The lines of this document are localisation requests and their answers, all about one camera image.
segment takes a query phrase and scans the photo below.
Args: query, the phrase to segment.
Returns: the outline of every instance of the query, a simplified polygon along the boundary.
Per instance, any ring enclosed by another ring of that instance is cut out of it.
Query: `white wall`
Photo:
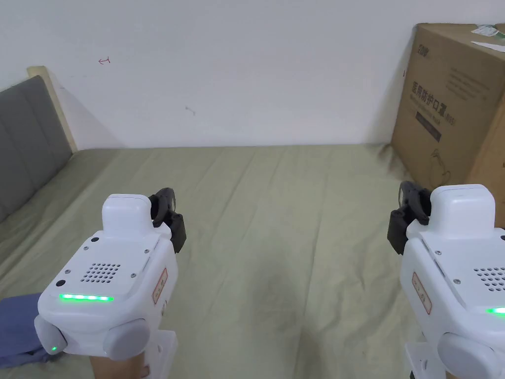
[[[464,3],[4,1],[0,87],[47,66],[81,149],[389,141],[413,26],[505,21]]]

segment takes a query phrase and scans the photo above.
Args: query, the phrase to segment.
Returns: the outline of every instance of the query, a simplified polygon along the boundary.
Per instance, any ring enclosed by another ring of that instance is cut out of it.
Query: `wrinkled sheet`
[[[405,178],[389,146],[78,152],[0,224],[0,298],[43,291],[109,194],[170,186],[188,235],[161,325],[179,339],[171,379],[406,378],[420,330],[386,239]],[[92,371],[67,355],[8,377]]]

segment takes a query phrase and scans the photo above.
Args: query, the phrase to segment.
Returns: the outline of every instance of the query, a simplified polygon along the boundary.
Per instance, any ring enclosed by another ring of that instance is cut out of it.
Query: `white paper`
[[[505,53],[505,46],[502,46],[502,45],[495,45],[493,43],[474,42],[474,41],[472,41],[472,43],[479,45],[479,46],[483,46],[488,49],[496,50],[497,52]]]
[[[492,25],[478,25],[478,28],[472,30],[472,33],[485,35],[486,37],[493,37],[499,33],[499,30]]]

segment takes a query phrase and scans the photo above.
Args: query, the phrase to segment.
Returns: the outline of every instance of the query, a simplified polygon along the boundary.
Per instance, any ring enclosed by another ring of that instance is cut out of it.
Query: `white robotic controller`
[[[413,375],[505,378],[505,230],[494,227],[494,198],[475,184],[439,187],[430,200],[427,225],[407,227],[400,272],[427,340],[406,345]]]
[[[177,281],[170,228],[153,227],[150,200],[110,195],[104,229],[88,238],[38,301],[35,328],[50,354],[125,360],[144,352],[143,376],[165,379],[177,349],[158,330]]]

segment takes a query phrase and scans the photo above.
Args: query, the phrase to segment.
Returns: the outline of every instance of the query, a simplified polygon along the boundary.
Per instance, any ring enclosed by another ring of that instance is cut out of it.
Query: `wooden bed frame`
[[[60,119],[61,125],[63,127],[63,131],[65,132],[65,136],[70,145],[70,149],[72,150],[72,153],[75,153],[77,151],[77,145],[75,144],[75,139],[72,135],[72,132],[70,131],[70,127],[68,126],[67,118],[63,113],[60,100],[56,95],[56,91],[53,86],[53,81],[51,80],[51,74],[49,70],[47,69],[46,66],[30,66],[26,69],[26,71],[28,72],[29,78],[39,75],[44,80],[45,86],[49,91],[49,95],[51,97],[51,100],[53,101],[56,113],[58,114],[58,118]]]

